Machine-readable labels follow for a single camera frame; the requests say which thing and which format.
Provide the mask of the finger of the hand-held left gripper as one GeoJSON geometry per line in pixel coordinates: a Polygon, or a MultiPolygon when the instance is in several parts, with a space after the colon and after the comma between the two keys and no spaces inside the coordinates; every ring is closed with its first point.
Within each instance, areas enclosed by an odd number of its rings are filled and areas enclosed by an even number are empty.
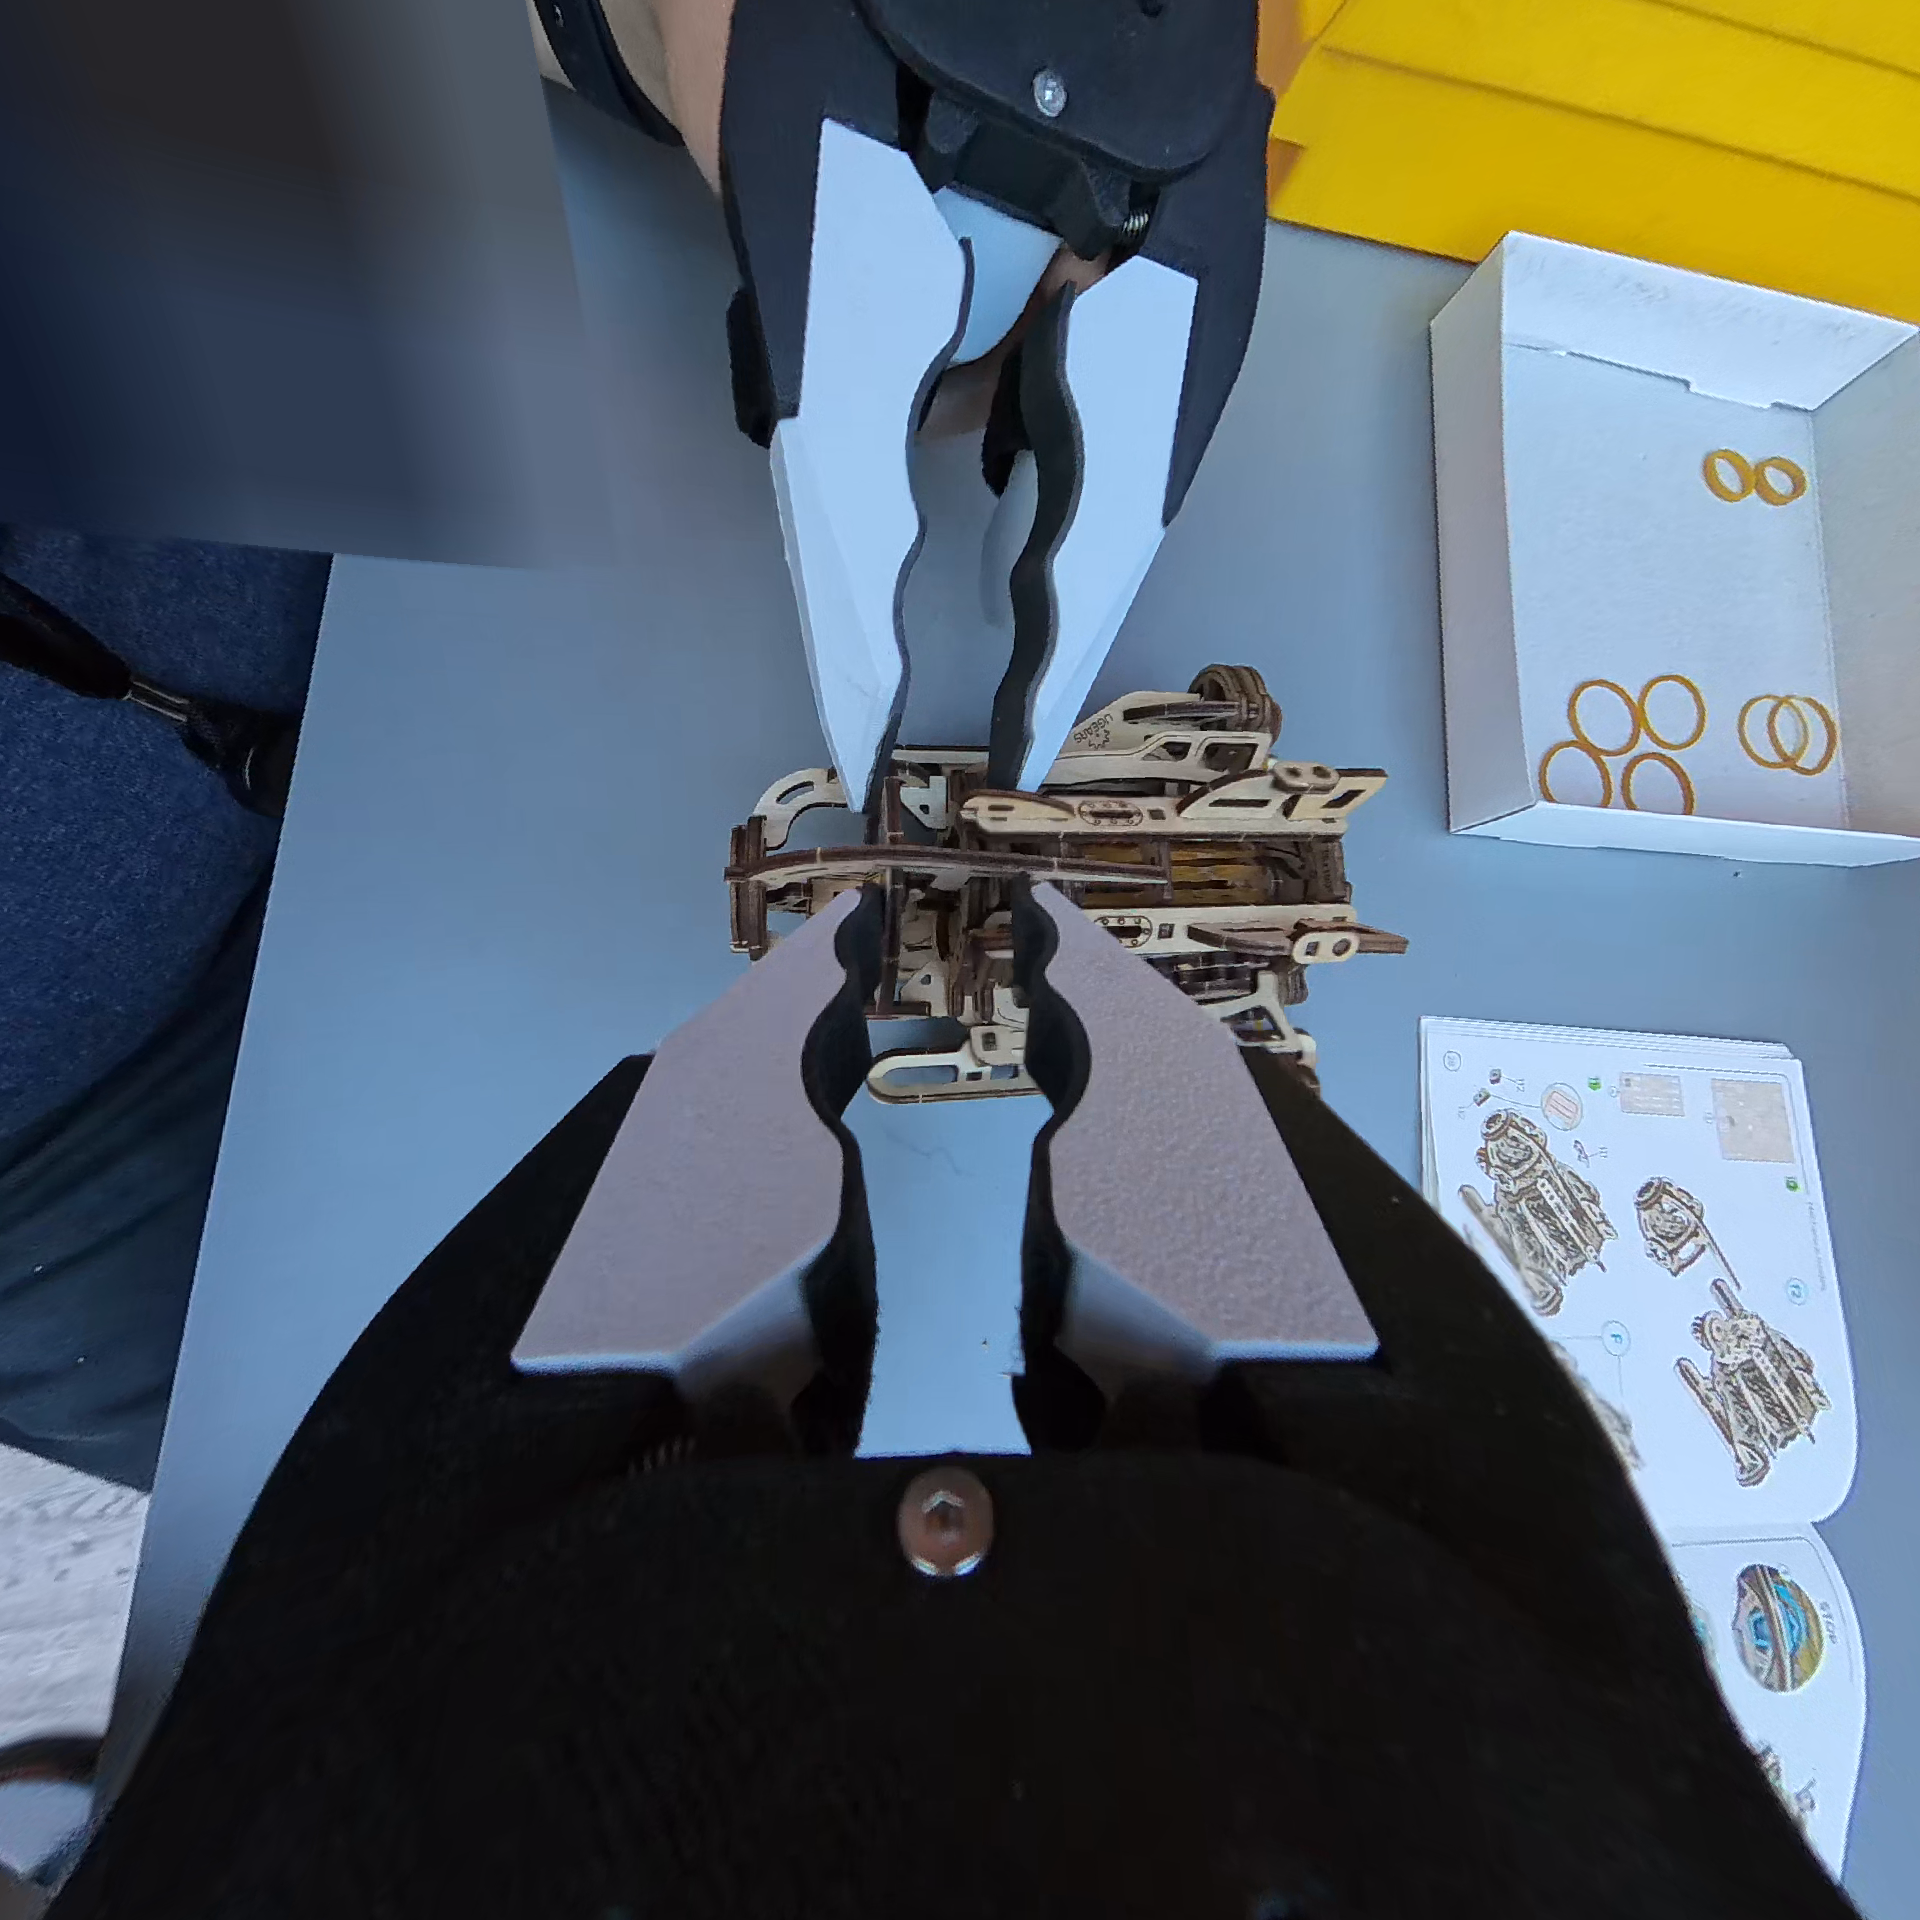
{"type": "Polygon", "coordinates": [[[1031,450],[981,558],[983,611],[1014,640],[992,706],[995,786],[1044,777],[1160,546],[1192,303],[1192,278],[1134,256],[1023,336],[1031,450]]]}
{"type": "Polygon", "coordinates": [[[896,145],[819,121],[764,171],[764,363],[783,554],[806,672],[847,805],[872,811],[907,663],[903,583],[924,543],[907,446],[965,334],[973,258],[896,145]]]}

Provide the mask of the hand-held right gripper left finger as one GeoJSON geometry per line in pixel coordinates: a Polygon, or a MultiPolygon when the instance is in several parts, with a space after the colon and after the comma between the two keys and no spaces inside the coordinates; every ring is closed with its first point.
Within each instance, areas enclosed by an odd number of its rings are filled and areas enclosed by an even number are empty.
{"type": "Polygon", "coordinates": [[[844,1125],[871,1067],[882,890],[847,890],[655,1049],[519,1334],[530,1377],[765,1395],[853,1451],[872,1385],[872,1227],[844,1125]]]}

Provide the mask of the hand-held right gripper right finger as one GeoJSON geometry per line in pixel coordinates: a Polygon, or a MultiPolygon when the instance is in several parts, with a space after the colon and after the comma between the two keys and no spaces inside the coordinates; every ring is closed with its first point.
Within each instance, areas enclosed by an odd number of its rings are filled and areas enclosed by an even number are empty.
{"type": "Polygon", "coordinates": [[[1143,1387],[1368,1360],[1376,1330],[1229,1031],[1055,887],[1014,899],[1023,1067],[1050,1104],[1021,1241],[1014,1411],[1083,1449],[1143,1387]]]}

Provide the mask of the wooden mechanical model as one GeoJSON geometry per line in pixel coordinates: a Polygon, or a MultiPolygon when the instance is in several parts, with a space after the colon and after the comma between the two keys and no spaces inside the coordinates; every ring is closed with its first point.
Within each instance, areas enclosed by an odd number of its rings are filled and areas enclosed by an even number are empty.
{"type": "Polygon", "coordinates": [[[879,1022],[943,1022],[943,1048],[891,1048],[869,1091],[894,1104],[1018,1097],[1026,1000],[1013,958],[1019,881],[1054,882],[1172,989],[1319,1089],[1292,1011],[1309,973],[1404,954],[1360,923],[1344,833],[1380,771],[1279,755],[1283,710],[1259,672],[1211,663],[1186,690],[1136,690],[1078,722],[1037,789],[995,786],[986,750],[903,745],[877,825],[858,847],[790,848],[795,822],[850,809],[842,777],[773,783],[732,830],[728,936],[762,960],[771,918],[808,919],[844,893],[885,893],[879,1022]]]}

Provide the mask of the person's left hand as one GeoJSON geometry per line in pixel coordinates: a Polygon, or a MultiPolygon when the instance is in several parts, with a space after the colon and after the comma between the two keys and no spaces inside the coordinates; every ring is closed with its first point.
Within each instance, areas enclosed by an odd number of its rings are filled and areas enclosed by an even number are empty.
{"type": "Polygon", "coordinates": [[[719,192],[719,130],[736,3],[654,3],[668,107],[687,155],[719,192]]]}

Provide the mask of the nested yellow plastic bins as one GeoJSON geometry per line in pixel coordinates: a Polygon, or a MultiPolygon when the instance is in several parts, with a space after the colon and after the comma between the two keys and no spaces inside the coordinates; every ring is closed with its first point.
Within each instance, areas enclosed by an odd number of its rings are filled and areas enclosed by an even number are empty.
{"type": "Polygon", "coordinates": [[[1269,214],[1918,320],[1916,3],[1261,3],[1269,214]]]}

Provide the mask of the illustrated instruction booklet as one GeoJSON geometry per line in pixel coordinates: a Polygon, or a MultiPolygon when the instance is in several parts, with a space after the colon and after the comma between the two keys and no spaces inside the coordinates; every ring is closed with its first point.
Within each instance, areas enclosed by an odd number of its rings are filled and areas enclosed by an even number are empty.
{"type": "Polygon", "coordinates": [[[1578,1382],[1718,1691],[1829,1871],[1866,1745],[1856,1607],[1816,1539],[1856,1374],[1784,1048],[1421,1022],[1424,1191],[1578,1382]]]}

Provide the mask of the black wristwatch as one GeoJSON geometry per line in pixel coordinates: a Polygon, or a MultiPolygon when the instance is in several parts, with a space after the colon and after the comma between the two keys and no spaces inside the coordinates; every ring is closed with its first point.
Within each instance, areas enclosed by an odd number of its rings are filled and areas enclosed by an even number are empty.
{"type": "Polygon", "coordinates": [[[560,78],[598,112],[669,150],[684,136],[634,77],[600,3],[532,3],[542,49],[560,78]]]}

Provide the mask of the white cardboard box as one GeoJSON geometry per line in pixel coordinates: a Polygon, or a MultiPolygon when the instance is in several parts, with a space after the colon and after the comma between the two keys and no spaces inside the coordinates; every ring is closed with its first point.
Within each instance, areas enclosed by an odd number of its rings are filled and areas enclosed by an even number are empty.
{"type": "Polygon", "coordinates": [[[1453,833],[1918,855],[1918,343],[1509,234],[1430,320],[1453,833]]]}

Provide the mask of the group of yellow rubber bands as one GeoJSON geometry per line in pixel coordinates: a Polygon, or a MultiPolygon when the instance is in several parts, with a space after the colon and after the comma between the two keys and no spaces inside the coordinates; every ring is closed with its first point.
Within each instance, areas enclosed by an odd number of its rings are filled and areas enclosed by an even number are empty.
{"type": "Polygon", "coordinates": [[[1805,450],[1683,442],[1632,482],[1644,538],[1598,536],[1542,623],[1523,714],[1539,801],[1650,822],[1840,827],[1845,774],[1805,450]]]}

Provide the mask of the person's blue clothing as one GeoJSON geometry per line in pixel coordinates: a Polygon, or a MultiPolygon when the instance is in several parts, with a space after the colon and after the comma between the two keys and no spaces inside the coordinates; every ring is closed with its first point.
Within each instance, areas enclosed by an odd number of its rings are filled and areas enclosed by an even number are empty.
{"type": "MultiPolygon", "coordinates": [[[[5,527],[5,600],[298,722],[330,555],[5,527]]],[[[279,825],[181,728],[5,666],[5,1443],[152,1489],[279,825]]]]}

